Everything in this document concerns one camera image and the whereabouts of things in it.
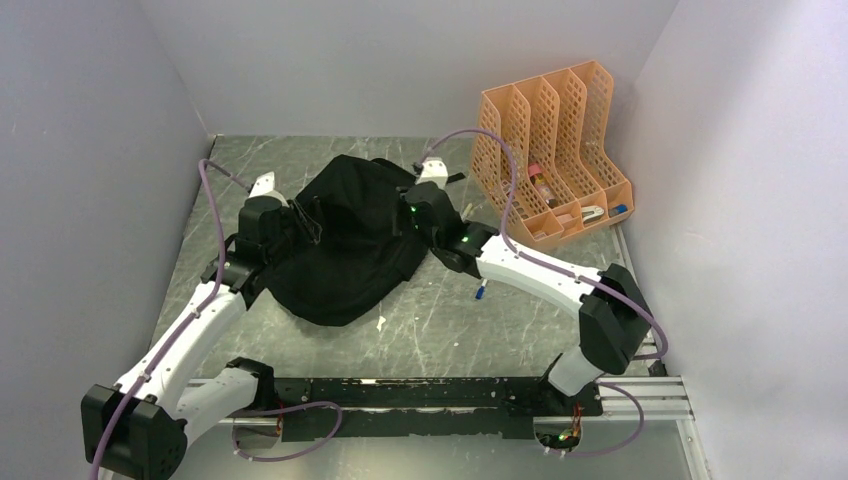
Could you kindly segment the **black student backpack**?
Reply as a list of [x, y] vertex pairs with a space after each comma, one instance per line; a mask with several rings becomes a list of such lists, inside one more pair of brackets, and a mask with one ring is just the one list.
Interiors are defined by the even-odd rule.
[[277, 303], [310, 323], [342, 327], [412, 278], [429, 249], [410, 225], [394, 226], [400, 191], [415, 176], [383, 158], [333, 158], [294, 198], [319, 226], [272, 272]]

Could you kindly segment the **thin white pen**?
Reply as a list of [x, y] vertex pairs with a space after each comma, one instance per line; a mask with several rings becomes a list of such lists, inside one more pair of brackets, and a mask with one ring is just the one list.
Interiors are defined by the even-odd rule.
[[461, 215], [462, 219], [466, 219], [469, 216], [469, 214], [473, 211], [473, 209], [474, 209], [474, 205], [472, 203], [469, 203], [464, 208], [464, 210], [462, 212], [462, 215]]

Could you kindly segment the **blue capped white pen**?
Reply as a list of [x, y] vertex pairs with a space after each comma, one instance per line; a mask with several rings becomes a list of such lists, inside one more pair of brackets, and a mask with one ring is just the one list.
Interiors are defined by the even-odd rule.
[[476, 300], [481, 300], [484, 297], [487, 283], [488, 283], [487, 279], [483, 279], [481, 281], [480, 286], [478, 287], [478, 289], [475, 293], [475, 299]]

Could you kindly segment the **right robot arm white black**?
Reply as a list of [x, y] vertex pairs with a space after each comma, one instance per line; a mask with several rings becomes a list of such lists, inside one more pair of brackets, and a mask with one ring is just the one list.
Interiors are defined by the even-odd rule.
[[626, 267], [582, 267], [514, 243], [495, 227], [462, 219], [432, 181], [401, 191], [397, 220], [447, 269], [517, 288], [577, 319], [577, 346], [555, 359], [539, 389], [550, 413], [565, 413], [601, 376], [623, 374], [652, 329], [650, 309]]

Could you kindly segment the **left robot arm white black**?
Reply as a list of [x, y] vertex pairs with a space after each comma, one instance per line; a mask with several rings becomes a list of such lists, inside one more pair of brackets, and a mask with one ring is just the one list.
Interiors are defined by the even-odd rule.
[[238, 357], [218, 378], [186, 390], [218, 339], [255, 303], [304, 230], [277, 192], [252, 195], [238, 230], [203, 272], [180, 319], [133, 369], [111, 386], [94, 385], [81, 401], [91, 478], [106, 468], [132, 479], [168, 479], [188, 447], [226, 416], [261, 416], [279, 404], [271, 366]]

